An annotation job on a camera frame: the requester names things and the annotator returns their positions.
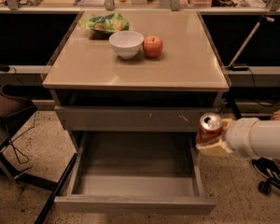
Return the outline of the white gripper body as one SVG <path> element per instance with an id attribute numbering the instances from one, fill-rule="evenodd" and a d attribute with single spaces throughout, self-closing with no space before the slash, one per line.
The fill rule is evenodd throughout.
<path id="1" fill-rule="evenodd" d="M 242 157 L 257 157 L 259 154 L 252 147 L 251 132 L 259 121 L 257 118 L 242 118 L 234 121 L 225 134 L 228 147 Z"/>

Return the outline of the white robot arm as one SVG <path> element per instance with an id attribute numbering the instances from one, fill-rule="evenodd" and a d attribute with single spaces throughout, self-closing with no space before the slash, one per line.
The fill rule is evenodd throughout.
<path id="1" fill-rule="evenodd" d="M 280 159 L 280 120 L 233 120 L 205 114 L 199 121 L 196 148 L 207 156 Z"/>

